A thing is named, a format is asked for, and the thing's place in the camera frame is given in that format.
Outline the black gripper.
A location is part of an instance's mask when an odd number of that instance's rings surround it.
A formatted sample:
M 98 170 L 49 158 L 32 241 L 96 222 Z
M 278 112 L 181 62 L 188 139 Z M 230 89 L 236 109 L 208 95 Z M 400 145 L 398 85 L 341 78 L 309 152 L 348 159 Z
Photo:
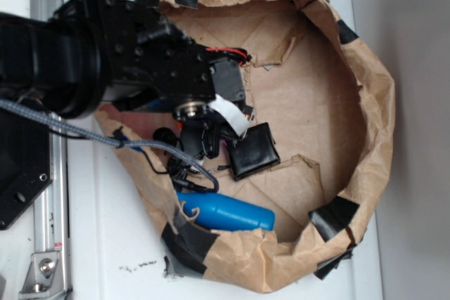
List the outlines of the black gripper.
M 183 144 L 210 159 L 222 140 L 245 136 L 253 114 L 240 73 L 252 59 L 246 50 L 198 44 L 172 22 L 157 20 L 136 27 L 135 54 L 144 70 L 135 111 L 172 113 L 183 125 Z

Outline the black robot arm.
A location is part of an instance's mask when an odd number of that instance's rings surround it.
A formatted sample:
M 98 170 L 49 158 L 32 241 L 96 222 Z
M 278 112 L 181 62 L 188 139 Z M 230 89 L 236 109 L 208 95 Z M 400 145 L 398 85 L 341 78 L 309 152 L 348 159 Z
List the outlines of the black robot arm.
M 46 21 L 1 15 L 2 98 L 35 98 L 66 119 L 102 105 L 171 115 L 208 157 L 248 133 L 248 59 L 197 43 L 144 0 L 69 0 Z

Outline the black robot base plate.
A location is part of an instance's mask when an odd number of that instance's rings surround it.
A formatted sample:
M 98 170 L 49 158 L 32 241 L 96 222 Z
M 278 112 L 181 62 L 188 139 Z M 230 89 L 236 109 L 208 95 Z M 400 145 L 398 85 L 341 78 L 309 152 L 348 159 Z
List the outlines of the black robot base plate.
M 47 128 L 1 111 L 1 229 L 9 229 L 52 181 Z

